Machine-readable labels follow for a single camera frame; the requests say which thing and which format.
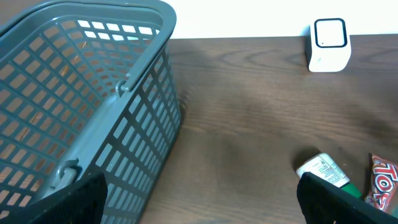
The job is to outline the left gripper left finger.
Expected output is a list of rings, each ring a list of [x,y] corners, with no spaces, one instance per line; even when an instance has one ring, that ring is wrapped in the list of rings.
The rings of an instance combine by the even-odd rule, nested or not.
[[[100,223],[108,188],[102,172],[55,192],[1,219],[4,224]]]

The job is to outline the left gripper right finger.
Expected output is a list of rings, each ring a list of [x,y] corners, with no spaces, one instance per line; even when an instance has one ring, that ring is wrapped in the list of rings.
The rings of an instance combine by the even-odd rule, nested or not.
[[[397,224],[396,217],[310,172],[300,178],[297,199],[307,224]]]

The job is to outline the red chocolate bar wrapper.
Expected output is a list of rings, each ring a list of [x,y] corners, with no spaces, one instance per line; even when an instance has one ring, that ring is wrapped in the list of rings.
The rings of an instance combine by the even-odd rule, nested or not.
[[[371,155],[371,185],[364,201],[397,217],[397,164]]]

